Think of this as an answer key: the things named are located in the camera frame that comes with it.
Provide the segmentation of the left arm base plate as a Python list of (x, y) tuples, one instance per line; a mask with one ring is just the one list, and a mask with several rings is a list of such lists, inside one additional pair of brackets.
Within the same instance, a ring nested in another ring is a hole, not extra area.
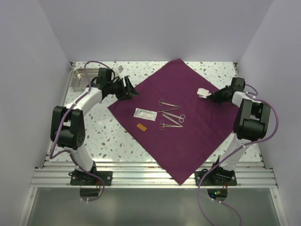
[(98, 178), (103, 180), (105, 186), (111, 186), (112, 182), (112, 171), (96, 171), (91, 176), (85, 172), (74, 170), (69, 172), (68, 175), (71, 177), (70, 185), (72, 186), (95, 186), (97, 182), (101, 182)]

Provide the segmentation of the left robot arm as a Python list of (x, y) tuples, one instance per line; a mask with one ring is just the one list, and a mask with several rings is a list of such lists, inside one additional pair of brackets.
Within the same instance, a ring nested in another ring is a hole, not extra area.
[(110, 68), (99, 68), (98, 75), (88, 81), (88, 86), (77, 99), (66, 106), (56, 106), (52, 113), (50, 139), (53, 146), (50, 159), (68, 153), (75, 164), (75, 178), (87, 185), (94, 184), (99, 176), (95, 162), (87, 153), (85, 141), (85, 115), (108, 95), (117, 100), (130, 100), (138, 96), (128, 76), (120, 78)]

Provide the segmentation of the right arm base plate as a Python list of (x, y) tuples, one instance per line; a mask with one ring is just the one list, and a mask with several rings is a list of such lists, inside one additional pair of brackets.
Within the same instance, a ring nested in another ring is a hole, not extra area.
[(235, 172), (216, 168), (210, 172), (201, 182), (201, 186), (237, 186)]

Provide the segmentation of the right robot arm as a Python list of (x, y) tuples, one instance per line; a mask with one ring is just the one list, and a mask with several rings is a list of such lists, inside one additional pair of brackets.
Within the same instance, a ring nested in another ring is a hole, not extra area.
[(231, 102), (239, 107), (234, 120), (234, 137), (226, 152), (212, 165), (206, 179), (215, 185), (230, 181), (234, 177), (234, 170), (248, 149), (250, 143), (266, 136), (271, 107), (255, 100), (257, 93), (245, 91), (246, 83), (242, 78), (233, 78), (231, 84), (207, 96), (208, 99), (221, 105)]

